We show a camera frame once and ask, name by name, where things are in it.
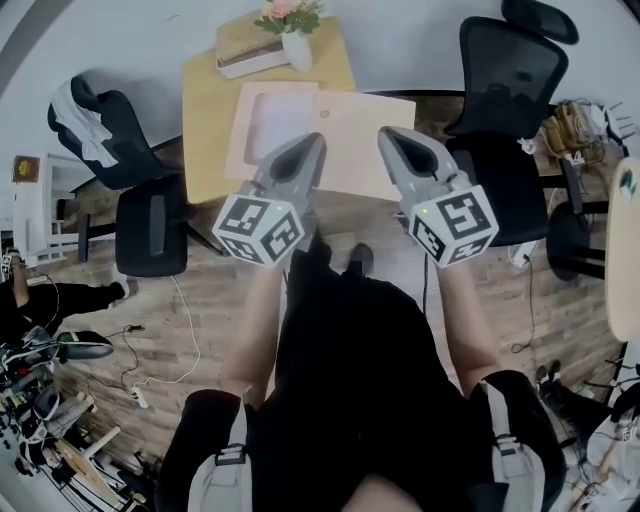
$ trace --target office chair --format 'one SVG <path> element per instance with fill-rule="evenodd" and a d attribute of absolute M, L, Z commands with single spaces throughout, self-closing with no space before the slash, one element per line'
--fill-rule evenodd
<path fill-rule="evenodd" d="M 560 9 L 536 0 L 502 0 L 502 15 L 519 27 L 564 44 L 580 41 L 573 20 Z"/>
<path fill-rule="evenodd" d="M 543 37 L 481 17 L 462 23 L 460 47 L 465 103 L 460 119 L 445 129 L 455 136 L 447 149 L 485 189 L 500 227 L 494 247 L 540 240 L 549 227 L 543 188 L 559 183 L 540 177 L 518 139 L 538 132 L 568 58 Z M 575 185 L 568 172 L 559 177 L 562 186 L 569 186 L 567 175 Z"/>
<path fill-rule="evenodd" d="M 78 258 L 88 260 L 89 240 L 116 234 L 116 264 L 133 277 L 177 275 L 187 267 L 188 237 L 219 256 L 219 249 L 190 224 L 194 212 L 187 201 L 183 169 L 161 163 L 151 151 L 126 96 L 118 91 L 94 95 L 81 77 L 71 81 L 76 103 L 101 114 L 102 124 L 112 133 L 105 148 L 118 164 L 104 168 L 98 161 L 86 161 L 77 137 L 56 121 L 49 107 L 48 122 L 60 143 L 81 159 L 98 180 L 111 190 L 124 192 L 118 201 L 116 223 L 91 226 L 91 217 L 80 218 Z"/>

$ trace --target flower vase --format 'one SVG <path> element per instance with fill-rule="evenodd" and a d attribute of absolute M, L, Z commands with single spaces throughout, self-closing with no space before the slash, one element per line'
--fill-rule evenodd
<path fill-rule="evenodd" d="M 299 73 L 308 73 L 313 65 L 311 48 L 306 36 L 296 30 L 282 33 L 282 46 L 293 68 Z"/>

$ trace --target backpack strap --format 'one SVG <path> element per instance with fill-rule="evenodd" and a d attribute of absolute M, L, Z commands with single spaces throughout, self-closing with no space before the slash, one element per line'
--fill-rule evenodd
<path fill-rule="evenodd" d="M 252 512 L 251 459 L 245 451 L 247 414 L 244 403 L 236 416 L 229 442 L 198 468 L 189 491 L 188 512 Z"/>
<path fill-rule="evenodd" d="M 544 498 L 545 472 L 542 460 L 529 446 L 511 434 L 509 409 L 504 395 L 487 382 L 487 394 L 493 433 L 493 476 L 496 482 L 509 484 L 504 512 L 539 512 Z"/>

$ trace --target black shoe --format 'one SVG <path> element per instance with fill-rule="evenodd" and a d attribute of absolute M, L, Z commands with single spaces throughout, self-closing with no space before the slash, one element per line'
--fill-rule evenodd
<path fill-rule="evenodd" d="M 561 369 L 562 369 L 562 363 L 560 363 L 560 361 L 558 361 L 557 359 L 553 363 L 551 363 L 551 368 L 549 369 L 549 380 L 551 382 L 559 378 L 559 377 L 556 377 L 556 375 L 560 373 Z"/>
<path fill-rule="evenodd" d="M 549 380 L 549 372 L 547 372 L 546 366 L 541 366 L 536 370 L 536 383 L 538 386 Z"/>
<path fill-rule="evenodd" d="M 356 245 L 351 251 L 349 265 L 345 274 L 353 277 L 366 277 L 373 270 L 373 251 L 365 244 Z"/>

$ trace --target white wall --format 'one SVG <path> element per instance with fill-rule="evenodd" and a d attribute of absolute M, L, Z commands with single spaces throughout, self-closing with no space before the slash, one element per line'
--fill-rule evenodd
<path fill-rule="evenodd" d="M 460 23 L 474 15 L 500 18 L 500 3 L 326 0 L 326 11 L 342 22 L 359 90 L 462 90 Z M 624 99 L 639 122 L 640 23 L 621 0 L 548 3 L 567 12 L 581 34 L 577 46 L 566 47 L 570 67 L 556 99 Z M 5 121 L 0 194 L 8 190 L 16 154 L 66 154 L 47 127 L 46 111 L 52 92 L 78 73 L 92 70 L 89 82 L 98 91 L 118 88 L 127 94 L 152 145 L 180 134 L 182 62 L 214 45 L 219 24 L 260 5 L 259 0 L 75 0 L 0 98 L 0 119 Z M 0 219 L 7 198 L 0 195 Z"/>

